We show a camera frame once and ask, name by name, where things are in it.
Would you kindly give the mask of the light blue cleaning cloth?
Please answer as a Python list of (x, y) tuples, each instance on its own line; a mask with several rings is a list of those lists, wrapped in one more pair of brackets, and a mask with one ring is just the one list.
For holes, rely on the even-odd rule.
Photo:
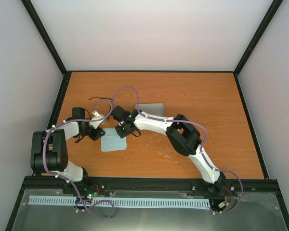
[(127, 149), (126, 138), (121, 138), (114, 128), (105, 128), (105, 135), (101, 137), (101, 151), (112, 152)]

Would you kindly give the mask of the pink glasses case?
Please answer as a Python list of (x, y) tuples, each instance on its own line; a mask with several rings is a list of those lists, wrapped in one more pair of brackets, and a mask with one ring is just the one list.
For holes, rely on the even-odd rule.
[(155, 116), (163, 116), (164, 114), (163, 103), (139, 103), (138, 109), (142, 112)]

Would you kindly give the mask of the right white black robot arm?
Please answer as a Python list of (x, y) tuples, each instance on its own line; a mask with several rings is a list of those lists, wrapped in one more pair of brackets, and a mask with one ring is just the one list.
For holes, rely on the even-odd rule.
[(220, 193), (226, 177), (207, 155), (200, 132), (184, 115), (162, 117), (136, 109), (129, 112), (116, 106), (111, 116), (119, 122), (115, 130), (120, 138), (125, 138), (130, 134), (137, 136), (135, 132), (141, 135), (142, 130), (167, 136), (174, 150), (182, 156), (188, 157), (197, 167), (202, 179), (207, 184), (208, 192), (212, 195)]

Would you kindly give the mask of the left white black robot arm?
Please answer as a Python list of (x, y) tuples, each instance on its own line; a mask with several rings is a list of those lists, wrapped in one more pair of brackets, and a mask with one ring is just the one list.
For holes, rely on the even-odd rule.
[(34, 173), (49, 173), (74, 182), (74, 189), (84, 194), (90, 190), (88, 172), (85, 168), (73, 164), (68, 158), (66, 141), (75, 138), (75, 143), (84, 137), (96, 141), (105, 135), (100, 127), (107, 117), (93, 111), (86, 118), (87, 110), (74, 107), (72, 116), (62, 122), (61, 126), (53, 126), (48, 130), (35, 131), (32, 136), (30, 165)]

